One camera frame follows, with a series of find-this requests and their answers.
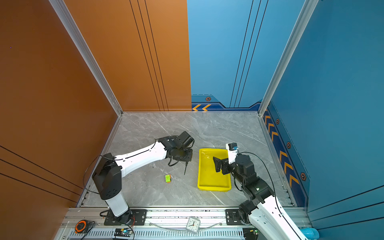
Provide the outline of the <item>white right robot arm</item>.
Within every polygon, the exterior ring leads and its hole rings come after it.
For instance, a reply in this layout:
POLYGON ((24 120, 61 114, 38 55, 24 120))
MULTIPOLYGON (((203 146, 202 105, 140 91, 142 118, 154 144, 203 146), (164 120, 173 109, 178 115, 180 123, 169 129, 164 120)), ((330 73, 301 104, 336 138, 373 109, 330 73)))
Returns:
POLYGON ((235 160, 213 157, 216 172, 230 174, 240 182, 247 200, 239 205, 245 224, 253 225, 268 240, 307 240, 277 199, 275 187, 257 176, 248 155, 237 154, 235 160))

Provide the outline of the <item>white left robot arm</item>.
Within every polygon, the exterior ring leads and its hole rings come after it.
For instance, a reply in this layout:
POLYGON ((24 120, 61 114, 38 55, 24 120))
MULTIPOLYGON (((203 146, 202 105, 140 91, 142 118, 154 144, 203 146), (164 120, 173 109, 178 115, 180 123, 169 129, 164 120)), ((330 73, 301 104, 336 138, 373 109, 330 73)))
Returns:
POLYGON ((105 217, 121 225, 134 223, 134 213, 122 193, 122 178, 131 172, 153 162, 169 159, 168 166, 192 160, 193 137, 187 132, 178 136, 166 136, 155 139, 154 143, 140 150, 124 155, 113 156, 111 153, 101 156, 92 173, 97 193, 104 200, 109 210, 105 217))

